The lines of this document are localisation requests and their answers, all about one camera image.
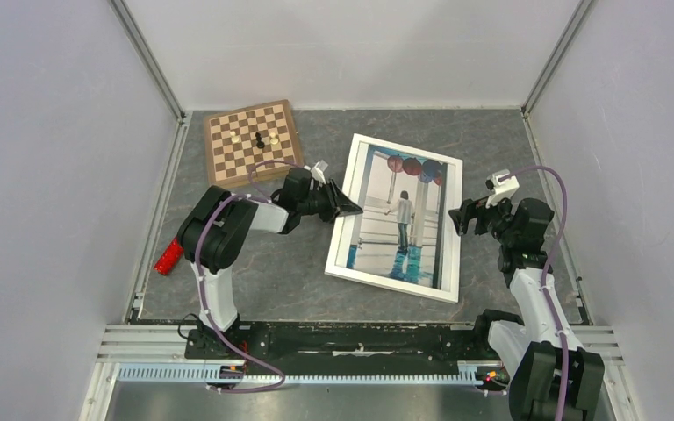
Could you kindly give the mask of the wooden picture frame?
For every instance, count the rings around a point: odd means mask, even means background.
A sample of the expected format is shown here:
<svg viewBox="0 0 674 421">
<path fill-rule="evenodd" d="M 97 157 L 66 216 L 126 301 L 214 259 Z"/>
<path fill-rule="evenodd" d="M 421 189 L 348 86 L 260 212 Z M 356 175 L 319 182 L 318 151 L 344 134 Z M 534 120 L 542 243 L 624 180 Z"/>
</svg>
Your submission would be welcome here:
<svg viewBox="0 0 674 421">
<path fill-rule="evenodd" d="M 354 134 L 343 191 L 363 214 L 337 218 L 327 275 L 457 303 L 461 244 L 449 210 L 463 162 Z"/>
</svg>

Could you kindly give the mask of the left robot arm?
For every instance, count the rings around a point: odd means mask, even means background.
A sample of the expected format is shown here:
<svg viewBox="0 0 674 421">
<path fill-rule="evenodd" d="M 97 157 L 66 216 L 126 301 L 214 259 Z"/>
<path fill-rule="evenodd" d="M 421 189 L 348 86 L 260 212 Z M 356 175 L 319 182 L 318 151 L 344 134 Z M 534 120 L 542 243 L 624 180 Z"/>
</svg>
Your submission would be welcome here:
<svg viewBox="0 0 674 421">
<path fill-rule="evenodd" d="M 319 168 L 290 169 L 283 186 L 267 198 L 235 195 L 216 185 L 208 188 L 176 235 L 195 275 L 197 318 L 208 333 L 207 347 L 220 358 L 239 350 L 240 335 L 230 328 L 239 318 L 232 266 L 251 231 L 287 235 L 303 216 L 332 223 L 362 213 L 362 207 Z"/>
</svg>

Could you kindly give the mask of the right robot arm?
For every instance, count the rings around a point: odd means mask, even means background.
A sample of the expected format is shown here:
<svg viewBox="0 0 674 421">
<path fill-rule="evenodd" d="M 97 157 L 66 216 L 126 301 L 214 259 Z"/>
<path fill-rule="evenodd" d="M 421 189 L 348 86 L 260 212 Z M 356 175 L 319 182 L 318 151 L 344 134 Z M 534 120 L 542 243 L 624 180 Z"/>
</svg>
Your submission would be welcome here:
<svg viewBox="0 0 674 421">
<path fill-rule="evenodd" d="M 471 222 L 500 244 L 498 269 L 520 313 L 484 310 L 471 344 L 484 357 L 498 356 L 509 376 L 509 411 L 515 420 L 593 420 L 605 364 L 571 330 L 556 298 L 555 278 L 544 236 L 554 212 L 539 199 L 514 206 L 466 199 L 449 211 L 459 235 Z"/>
</svg>

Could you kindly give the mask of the black chess piece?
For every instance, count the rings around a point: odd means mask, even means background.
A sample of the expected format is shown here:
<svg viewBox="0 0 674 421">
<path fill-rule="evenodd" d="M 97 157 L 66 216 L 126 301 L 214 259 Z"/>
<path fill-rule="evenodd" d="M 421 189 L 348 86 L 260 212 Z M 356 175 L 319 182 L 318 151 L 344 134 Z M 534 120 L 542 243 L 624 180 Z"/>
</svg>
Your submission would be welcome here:
<svg viewBox="0 0 674 421">
<path fill-rule="evenodd" d="M 255 133 L 255 146 L 259 149 L 263 149 L 266 146 L 263 137 L 259 132 Z"/>
</svg>

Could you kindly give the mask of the wooden chessboard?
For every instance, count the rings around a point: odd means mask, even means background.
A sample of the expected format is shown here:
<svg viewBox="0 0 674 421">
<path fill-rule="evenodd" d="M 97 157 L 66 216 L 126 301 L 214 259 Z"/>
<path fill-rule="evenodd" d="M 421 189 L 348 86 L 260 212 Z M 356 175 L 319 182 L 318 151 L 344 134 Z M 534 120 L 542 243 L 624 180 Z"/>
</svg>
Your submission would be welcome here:
<svg viewBox="0 0 674 421">
<path fill-rule="evenodd" d="M 230 131 L 240 135 L 240 143 L 231 142 Z M 255 146 L 256 132 L 266 144 L 263 149 Z M 269 132 L 278 133 L 278 144 L 269 143 Z M 224 189 L 283 178 L 293 164 L 305 164 L 286 99 L 208 115 L 203 133 L 208 183 Z"/>
</svg>

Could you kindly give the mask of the red toy microphone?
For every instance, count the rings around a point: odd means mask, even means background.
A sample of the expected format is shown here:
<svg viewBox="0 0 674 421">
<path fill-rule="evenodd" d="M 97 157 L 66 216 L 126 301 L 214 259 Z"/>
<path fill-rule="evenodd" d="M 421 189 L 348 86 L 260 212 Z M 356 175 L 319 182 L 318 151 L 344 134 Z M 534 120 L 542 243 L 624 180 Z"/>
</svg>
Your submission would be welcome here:
<svg viewBox="0 0 674 421">
<path fill-rule="evenodd" d="M 161 257 L 154 264 L 154 271 L 162 276 L 167 276 L 175 268 L 183 256 L 183 248 L 177 238 L 173 238 Z"/>
</svg>

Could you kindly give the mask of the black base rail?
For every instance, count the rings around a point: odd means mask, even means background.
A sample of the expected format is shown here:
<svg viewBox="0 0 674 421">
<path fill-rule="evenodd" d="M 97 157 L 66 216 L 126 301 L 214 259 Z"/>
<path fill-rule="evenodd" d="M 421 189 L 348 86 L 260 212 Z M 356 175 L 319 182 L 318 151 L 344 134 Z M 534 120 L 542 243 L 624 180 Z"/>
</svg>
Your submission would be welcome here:
<svg viewBox="0 0 674 421">
<path fill-rule="evenodd" d="M 188 359 L 236 358 L 235 349 L 274 364 L 294 354 L 430 355 L 434 360 L 491 360 L 485 334 L 471 324 L 236 321 L 219 337 L 197 322 L 184 335 Z"/>
</svg>

